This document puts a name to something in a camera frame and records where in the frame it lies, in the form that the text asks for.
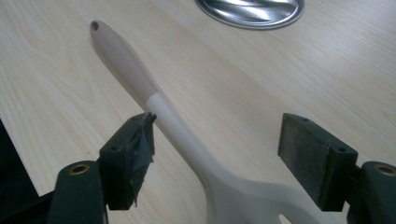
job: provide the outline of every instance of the black clamp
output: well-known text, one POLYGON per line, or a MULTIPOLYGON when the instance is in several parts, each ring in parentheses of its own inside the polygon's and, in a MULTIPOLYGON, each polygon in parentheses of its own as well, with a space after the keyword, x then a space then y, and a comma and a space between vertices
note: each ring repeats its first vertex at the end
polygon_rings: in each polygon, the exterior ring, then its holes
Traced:
POLYGON ((322 211, 342 211, 349 224, 396 223, 396 167, 356 165, 358 152, 313 121, 284 114, 278 155, 322 211))

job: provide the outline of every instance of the light wood grain surface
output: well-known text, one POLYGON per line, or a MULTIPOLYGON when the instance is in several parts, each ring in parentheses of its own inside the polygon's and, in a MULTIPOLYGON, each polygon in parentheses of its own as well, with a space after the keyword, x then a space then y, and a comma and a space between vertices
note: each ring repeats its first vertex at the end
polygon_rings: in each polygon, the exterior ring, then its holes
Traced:
MULTIPOLYGON (((213 21, 192 0, 1 0, 0 118, 39 194, 67 164, 96 160, 142 112, 98 57, 95 19, 131 44, 236 175, 300 188, 276 155, 285 112, 357 149, 359 165, 396 164, 396 1, 306 0, 291 26, 249 31, 213 21)), ((110 212, 110 223, 205 223, 198 178, 158 129, 155 142, 138 206, 110 212)))

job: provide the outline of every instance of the metal bowl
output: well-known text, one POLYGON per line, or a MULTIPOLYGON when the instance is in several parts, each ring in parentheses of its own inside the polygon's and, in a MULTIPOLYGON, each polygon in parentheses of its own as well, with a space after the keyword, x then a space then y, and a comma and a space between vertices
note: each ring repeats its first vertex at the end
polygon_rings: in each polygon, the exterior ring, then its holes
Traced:
POLYGON ((217 21, 253 30, 280 28, 300 18, 304 0, 195 0, 217 21))

